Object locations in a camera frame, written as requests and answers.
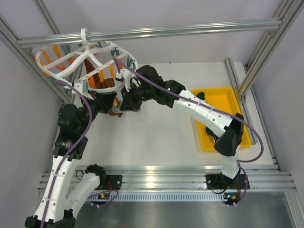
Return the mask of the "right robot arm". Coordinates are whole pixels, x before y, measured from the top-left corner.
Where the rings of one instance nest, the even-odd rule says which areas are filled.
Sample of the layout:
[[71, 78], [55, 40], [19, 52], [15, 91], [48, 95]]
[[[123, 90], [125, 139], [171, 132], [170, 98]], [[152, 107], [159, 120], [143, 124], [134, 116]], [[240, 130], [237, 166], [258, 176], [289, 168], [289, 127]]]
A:
[[244, 131], [244, 119], [240, 113], [232, 115], [217, 110], [206, 102], [204, 93], [194, 95], [175, 80], [164, 81], [150, 65], [138, 70], [121, 69], [116, 78], [124, 82], [120, 111], [138, 111], [143, 102], [154, 100], [188, 114], [205, 125], [215, 140], [215, 151], [222, 157], [222, 185], [231, 189], [239, 183], [238, 151]]

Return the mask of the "white round clip hanger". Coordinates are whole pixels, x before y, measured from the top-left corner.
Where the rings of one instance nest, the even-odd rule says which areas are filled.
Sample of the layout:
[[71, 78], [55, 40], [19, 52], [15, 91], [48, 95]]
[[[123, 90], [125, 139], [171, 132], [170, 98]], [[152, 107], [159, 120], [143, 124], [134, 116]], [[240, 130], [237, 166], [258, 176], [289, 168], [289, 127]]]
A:
[[59, 45], [43, 47], [36, 52], [35, 61], [43, 74], [64, 88], [73, 87], [75, 80], [88, 80], [90, 76], [104, 70], [105, 78], [112, 78], [114, 88], [91, 89], [99, 93], [118, 92], [124, 83], [116, 79], [116, 73], [130, 67], [138, 69], [138, 61], [127, 50], [111, 41], [77, 43], [64, 55]]

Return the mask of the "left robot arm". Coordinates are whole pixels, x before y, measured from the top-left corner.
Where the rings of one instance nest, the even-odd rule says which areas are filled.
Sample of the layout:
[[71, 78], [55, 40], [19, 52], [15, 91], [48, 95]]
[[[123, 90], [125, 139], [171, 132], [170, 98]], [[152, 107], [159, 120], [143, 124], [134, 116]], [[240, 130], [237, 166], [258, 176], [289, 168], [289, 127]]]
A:
[[69, 191], [75, 170], [82, 159], [90, 125], [99, 113], [108, 114], [113, 107], [116, 92], [99, 94], [83, 100], [82, 107], [62, 106], [58, 112], [59, 136], [55, 142], [53, 164], [43, 198], [34, 215], [26, 218], [27, 228], [73, 228], [76, 218], [94, 190], [103, 190], [109, 199], [114, 190], [105, 168], [89, 165], [77, 186]]

